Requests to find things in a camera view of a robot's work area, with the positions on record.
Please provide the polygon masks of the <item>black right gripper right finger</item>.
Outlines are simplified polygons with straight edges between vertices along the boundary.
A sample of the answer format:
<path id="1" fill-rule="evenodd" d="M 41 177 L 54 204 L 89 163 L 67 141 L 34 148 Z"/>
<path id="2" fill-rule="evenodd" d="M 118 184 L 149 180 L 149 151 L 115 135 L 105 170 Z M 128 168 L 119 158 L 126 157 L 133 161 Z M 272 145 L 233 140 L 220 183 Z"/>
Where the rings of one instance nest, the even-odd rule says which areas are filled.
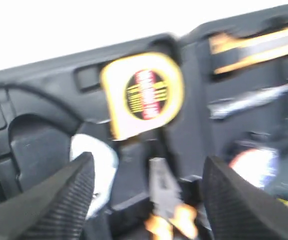
<path id="1" fill-rule="evenodd" d="M 204 162 L 201 194 L 214 239 L 288 240 L 288 206 L 216 156 Z"/>

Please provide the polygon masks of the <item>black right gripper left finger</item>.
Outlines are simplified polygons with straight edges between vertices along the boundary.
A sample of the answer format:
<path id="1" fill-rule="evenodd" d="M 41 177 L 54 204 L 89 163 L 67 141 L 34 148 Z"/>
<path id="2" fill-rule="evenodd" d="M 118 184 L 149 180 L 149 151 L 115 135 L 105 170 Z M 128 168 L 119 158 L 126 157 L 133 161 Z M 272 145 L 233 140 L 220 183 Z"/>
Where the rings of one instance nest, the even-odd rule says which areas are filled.
<path id="1" fill-rule="evenodd" d="M 0 240 L 77 240 L 94 191 L 85 152 L 39 185 L 0 204 Z"/>

